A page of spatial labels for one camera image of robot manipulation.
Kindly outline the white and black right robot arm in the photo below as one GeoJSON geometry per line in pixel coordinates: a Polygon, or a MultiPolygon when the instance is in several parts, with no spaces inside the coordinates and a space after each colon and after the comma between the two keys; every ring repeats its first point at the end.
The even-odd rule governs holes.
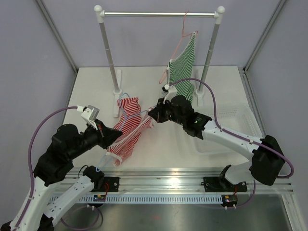
{"type": "Polygon", "coordinates": [[[148,115],[157,123],[172,121],[179,124],[189,136],[220,144],[248,160],[239,165],[227,165],[221,171],[218,184],[222,190],[229,191],[247,180],[257,180],[271,186],[286,162],[273,136],[260,138],[227,130],[211,117],[196,112],[183,96],[175,96],[171,100],[160,98],[148,115]]]}

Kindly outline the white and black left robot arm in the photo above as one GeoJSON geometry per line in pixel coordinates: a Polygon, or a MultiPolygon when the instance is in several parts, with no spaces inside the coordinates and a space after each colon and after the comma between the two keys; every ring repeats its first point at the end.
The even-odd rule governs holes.
{"type": "Polygon", "coordinates": [[[100,120],[95,122],[98,128],[88,125],[82,133],[73,124],[64,124],[57,129],[46,153],[38,159],[21,209],[12,221],[1,226],[2,231],[52,231],[60,216],[80,197],[103,188],[104,174],[90,166],[54,205],[47,206],[55,189],[74,167],[75,158],[95,146],[108,149],[122,135],[120,130],[108,128],[100,120]]]}

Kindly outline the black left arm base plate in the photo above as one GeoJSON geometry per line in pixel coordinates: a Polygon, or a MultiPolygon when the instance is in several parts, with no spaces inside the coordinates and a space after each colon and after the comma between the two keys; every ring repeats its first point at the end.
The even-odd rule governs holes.
{"type": "Polygon", "coordinates": [[[116,193],[119,190],[120,177],[104,177],[103,180],[97,180],[94,183],[94,188],[91,192],[113,192],[116,193]]]}

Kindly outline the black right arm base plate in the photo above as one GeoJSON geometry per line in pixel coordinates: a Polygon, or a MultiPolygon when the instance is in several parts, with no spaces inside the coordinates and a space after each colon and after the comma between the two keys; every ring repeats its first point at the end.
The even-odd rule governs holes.
{"type": "Polygon", "coordinates": [[[205,192],[209,193],[224,193],[224,192],[247,192],[246,182],[231,184],[227,180],[221,180],[219,177],[203,177],[200,185],[204,187],[205,192]]]}

